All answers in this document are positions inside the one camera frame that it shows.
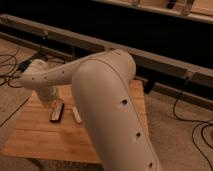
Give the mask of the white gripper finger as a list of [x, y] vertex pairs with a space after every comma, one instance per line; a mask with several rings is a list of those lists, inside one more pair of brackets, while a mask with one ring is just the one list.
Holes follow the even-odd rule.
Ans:
[[80, 117], [80, 115], [79, 115], [79, 113], [78, 113], [77, 108], [76, 108], [76, 107], [73, 107], [73, 108], [72, 108], [72, 111], [73, 111], [73, 115], [74, 115], [74, 118], [75, 118], [76, 122], [77, 122], [77, 123], [82, 123], [82, 119], [81, 119], [81, 117]]

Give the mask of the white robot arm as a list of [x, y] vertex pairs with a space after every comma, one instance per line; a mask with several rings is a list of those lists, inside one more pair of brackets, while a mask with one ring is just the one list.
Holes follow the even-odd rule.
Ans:
[[42, 100], [50, 89], [69, 84], [72, 96], [105, 171], [162, 171], [130, 92], [133, 57], [121, 49], [103, 51], [49, 68], [33, 61], [21, 75], [23, 87]]

